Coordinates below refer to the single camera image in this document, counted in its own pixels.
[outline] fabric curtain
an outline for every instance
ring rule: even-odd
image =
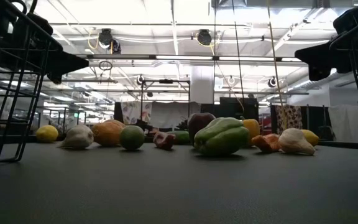
[[[332,106],[328,112],[336,141],[358,142],[358,106]]]
[[[285,121],[287,128],[302,129],[302,113],[300,106],[275,106],[277,115],[277,133],[281,134],[285,129]]]
[[[121,103],[124,124],[136,124],[140,119],[140,106],[141,103],[138,101]],[[142,121],[150,122],[151,113],[152,103],[143,103]]]
[[[190,114],[199,113],[201,106],[190,103]],[[158,103],[153,102],[153,113],[150,125],[156,128],[175,128],[188,119],[188,103]]]

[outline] black cable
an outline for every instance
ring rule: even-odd
[[[236,23],[236,12],[234,10],[234,0],[231,0],[234,16],[234,29],[236,30],[236,40],[237,40],[237,56],[239,58],[239,70],[240,70],[240,84],[241,84],[241,94],[242,94],[242,104],[244,104],[244,89],[242,87],[242,75],[241,75],[241,60],[240,60],[240,47],[239,47],[239,36],[237,34],[237,23]]]
[[[215,10],[214,10],[214,52],[213,56],[215,56],[216,52],[216,11],[218,10],[218,6],[216,5],[216,1],[214,0]],[[215,104],[215,75],[216,75],[216,61],[214,59],[214,85],[213,85],[213,104]]]

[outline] black equipment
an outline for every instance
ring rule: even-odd
[[[209,30],[208,29],[200,30],[200,32],[197,35],[197,40],[200,44],[202,44],[204,46],[209,46],[212,41],[212,37],[209,34]]]

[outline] yellow fruit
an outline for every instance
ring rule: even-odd
[[[306,140],[312,145],[315,146],[318,144],[318,136],[315,135],[312,131],[302,129],[303,134],[305,135]]]
[[[259,123],[255,119],[244,119],[242,124],[248,129],[248,146],[252,146],[251,139],[260,135]]]
[[[59,132],[52,125],[45,125],[39,128],[35,134],[40,142],[51,143],[56,141]]]

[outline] ceiling pipe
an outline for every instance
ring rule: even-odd
[[[123,76],[126,78],[126,80],[128,80],[128,82],[131,84],[131,86],[135,89],[139,89],[139,86],[134,83],[133,80],[131,80],[128,75],[120,68],[120,67],[116,67],[116,70]]]

